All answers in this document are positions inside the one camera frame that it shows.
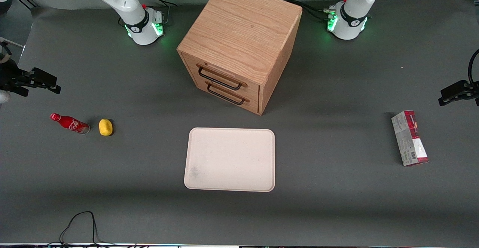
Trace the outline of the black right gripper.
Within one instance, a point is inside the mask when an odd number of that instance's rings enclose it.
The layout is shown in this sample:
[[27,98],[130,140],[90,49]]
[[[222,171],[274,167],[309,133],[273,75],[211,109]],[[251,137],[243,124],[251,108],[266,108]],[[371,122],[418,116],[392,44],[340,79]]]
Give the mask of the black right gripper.
[[0,64],[0,89],[1,91],[12,92],[27,97],[31,87],[31,81],[36,83],[36,88],[46,89],[55,94],[61,92],[57,85],[57,77],[39,68],[33,68],[31,72],[19,69],[13,60],[7,60]]

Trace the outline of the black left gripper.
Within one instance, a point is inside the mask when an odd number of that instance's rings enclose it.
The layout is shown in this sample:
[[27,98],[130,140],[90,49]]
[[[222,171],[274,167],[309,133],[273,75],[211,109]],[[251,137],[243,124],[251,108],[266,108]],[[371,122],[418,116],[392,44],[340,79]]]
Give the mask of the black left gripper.
[[439,106],[446,106],[452,102],[460,100],[474,100],[479,106],[479,83],[472,82],[469,92],[469,82],[460,80],[444,89],[442,89],[441,97],[438,99]]

